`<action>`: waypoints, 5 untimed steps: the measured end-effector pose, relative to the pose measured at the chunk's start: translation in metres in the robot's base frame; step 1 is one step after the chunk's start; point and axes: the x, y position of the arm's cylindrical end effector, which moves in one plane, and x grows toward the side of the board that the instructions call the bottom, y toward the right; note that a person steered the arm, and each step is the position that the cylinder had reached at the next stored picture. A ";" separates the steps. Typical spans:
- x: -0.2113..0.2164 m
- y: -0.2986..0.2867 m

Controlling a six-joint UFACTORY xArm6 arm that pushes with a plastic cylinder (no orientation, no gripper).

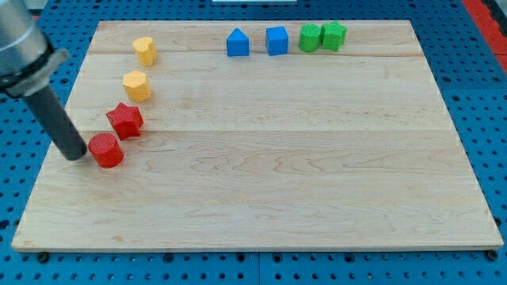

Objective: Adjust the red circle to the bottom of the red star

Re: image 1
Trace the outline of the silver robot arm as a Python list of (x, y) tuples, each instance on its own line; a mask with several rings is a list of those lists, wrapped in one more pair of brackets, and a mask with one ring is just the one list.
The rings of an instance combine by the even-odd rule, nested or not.
[(41, 31), (23, 1), (1, 0), (1, 92), (22, 99), (69, 161), (87, 145), (50, 86), (54, 71), (70, 58)]

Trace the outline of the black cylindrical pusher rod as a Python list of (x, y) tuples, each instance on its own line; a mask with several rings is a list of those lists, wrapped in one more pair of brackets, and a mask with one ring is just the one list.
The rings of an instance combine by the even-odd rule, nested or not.
[(86, 142), (49, 85), (23, 100), (67, 160), (75, 161), (86, 154)]

